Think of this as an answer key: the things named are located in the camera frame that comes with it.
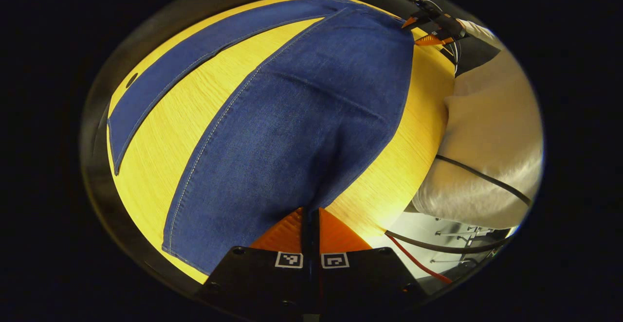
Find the wood grain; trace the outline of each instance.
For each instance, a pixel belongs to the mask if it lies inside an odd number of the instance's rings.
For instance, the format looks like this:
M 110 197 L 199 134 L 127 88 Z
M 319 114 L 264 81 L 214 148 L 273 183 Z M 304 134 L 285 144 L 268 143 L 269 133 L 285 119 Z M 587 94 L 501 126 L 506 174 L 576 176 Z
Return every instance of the wood grain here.
M 285 0 L 262 0 L 228 10 L 165 41 L 119 84 L 110 101 L 109 115 L 125 93 L 127 81 L 180 41 L 218 20 L 277 1 Z M 166 214 L 187 161 L 207 125 L 246 75 L 319 20 L 284 25 L 253 36 L 183 78 L 140 125 L 118 176 L 113 173 L 109 144 L 111 173 L 132 220 L 154 248 L 198 282 L 205 282 L 207 276 L 161 248 Z M 416 38 L 425 35 L 420 29 L 412 32 Z M 396 135 L 374 163 L 327 207 L 364 240 L 382 235 L 398 218 L 429 170 L 447 122 L 443 97 L 452 93 L 453 72 L 452 63 L 438 47 L 415 47 L 409 96 Z

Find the blue denim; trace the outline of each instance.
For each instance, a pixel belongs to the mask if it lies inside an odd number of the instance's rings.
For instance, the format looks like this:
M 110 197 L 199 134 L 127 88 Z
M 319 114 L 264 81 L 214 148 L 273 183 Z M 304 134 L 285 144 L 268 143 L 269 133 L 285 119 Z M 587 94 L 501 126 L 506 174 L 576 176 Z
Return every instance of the blue denim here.
M 250 73 L 193 151 L 162 249 L 209 275 L 232 246 L 347 189 L 403 115 L 414 41 L 402 23 L 342 1 Z
M 147 114 L 185 75 L 220 51 L 288 23 L 334 14 L 349 0 L 292 0 L 273 3 L 218 21 L 181 41 L 145 70 L 116 104 L 108 124 L 115 175 Z

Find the yellow table surface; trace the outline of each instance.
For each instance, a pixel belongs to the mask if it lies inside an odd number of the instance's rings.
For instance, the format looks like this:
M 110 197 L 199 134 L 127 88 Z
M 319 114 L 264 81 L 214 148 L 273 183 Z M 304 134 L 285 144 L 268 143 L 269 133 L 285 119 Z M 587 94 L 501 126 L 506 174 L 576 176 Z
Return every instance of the yellow table surface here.
M 261 0 L 227 10 L 165 41 L 119 84 L 110 100 L 109 116 L 125 93 L 128 80 L 135 73 L 143 73 L 180 41 L 223 18 L 279 1 L 285 0 Z M 205 282 L 207 275 L 161 248 L 166 214 L 187 161 L 207 125 L 247 74 L 319 20 L 283 25 L 253 36 L 223 50 L 185 76 L 140 125 L 118 176 L 113 172 L 107 138 L 111 173 L 129 216 L 154 248 L 198 282 Z M 415 38 L 426 35 L 420 29 L 412 33 Z M 370 167 L 327 207 L 364 240 L 383 235 L 400 216 L 437 153 L 447 123 L 443 98 L 452 94 L 454 86 L 454 65 L 439 49 L 414 47 L 411 85 L 398 131 Z

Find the red cable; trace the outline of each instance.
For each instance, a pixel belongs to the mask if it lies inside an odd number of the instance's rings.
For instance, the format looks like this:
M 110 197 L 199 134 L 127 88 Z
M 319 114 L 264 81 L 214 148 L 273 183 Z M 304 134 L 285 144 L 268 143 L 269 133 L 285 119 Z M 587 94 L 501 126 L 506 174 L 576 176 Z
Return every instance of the red cable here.
M 430 271 L 429 269 L 427 269 L 426 267 L 424 267 L 424 265 L 420 264 L 420 262 L 419 262 L 416 258 L 414 258 L 414 257 L 413 257 L 413 255 L 411 255 L 411 254 L 407 251 L 407 249 L 403 248 L 403 247 L 402 247 L 402 245 L 400 245 L 400 244 L 398 243 L 398 241 L 396 240 L 396 238 L 394 238 L 393 236 L 390 236 L 390 235 L 388 235 L 388 234 L 386 234 L 386 233 L 385 233 L 385 235 L 386 235 L 386 236 L 389 236 L 389 239 L 391 239 L 391 241 L 392 241 L 392 242 L 394 242 L 394 244 L 396 244 L 396 246 L 398 247 L 398 249 L 402 250 L 402 251 L 403 251 L 403 253 L 404 253 L 405 255 L 407 255 L 407 256 L 411 259 L 411 261 L 412 261 L 414 264 L 418 265 L 418 267 L 422 269 L 422 271 L 425 271 L 425 272 L 426 272 L 426 273 L 428 273 L 429 275 L 431 275 L 431 276 L 435 277 L 436 279 L 440 280 L 441 282 L 444 282 L 445 284 L 451 284 L 451 283 L 452 283 L 452 280 L 450 280 L 450 278 L 447 278 L 446 276 L 444 276 L 444 275 L 440 275 L 440 274 L 438 274 L 438 273 L 436 273 L 436 272 Z

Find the white cloth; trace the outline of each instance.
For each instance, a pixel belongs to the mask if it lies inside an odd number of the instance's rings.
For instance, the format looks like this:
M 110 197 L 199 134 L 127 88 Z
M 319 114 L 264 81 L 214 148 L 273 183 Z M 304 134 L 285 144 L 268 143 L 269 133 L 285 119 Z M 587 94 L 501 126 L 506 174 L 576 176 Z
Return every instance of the white cloth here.
M 449 118 L 438 154 L 534 200 L 543 164 L 538 103 L 520 65 L 498 46 L 495 58 L 456 78 L 454 95 L 445 98 Z M 412 202 L 420 213 L 492 229 L 517 226 L 528 210 L 505 189 L 441 160 Z

